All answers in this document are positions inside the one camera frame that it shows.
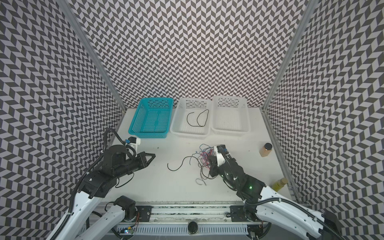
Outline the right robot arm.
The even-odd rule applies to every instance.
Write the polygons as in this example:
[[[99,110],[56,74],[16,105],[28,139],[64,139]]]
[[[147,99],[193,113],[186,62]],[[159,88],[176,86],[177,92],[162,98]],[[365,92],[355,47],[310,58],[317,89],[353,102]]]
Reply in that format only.
[[[311,210],[285,198],[264,182],[247,175],[235,159],[210,156],[210,174],[219,176],[243,201],[246,218],[275,224],[303,240],[342,240],[334,214]]]

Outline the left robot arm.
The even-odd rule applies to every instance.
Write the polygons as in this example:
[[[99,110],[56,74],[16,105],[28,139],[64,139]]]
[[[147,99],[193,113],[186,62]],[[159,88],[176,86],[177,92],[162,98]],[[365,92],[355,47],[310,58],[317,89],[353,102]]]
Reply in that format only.
[[[103,134],[103,152],[76,183],[70,205],[49,240],[100,240],[122,221],[137,225],[140,212],[136,202],[126,196],[117,198],[109,210],[82,234],[83,224],[107,196],[118,180],[145,169],[156,155],[137,151],[140,141],[135,137],[122,140],[115,129]]]

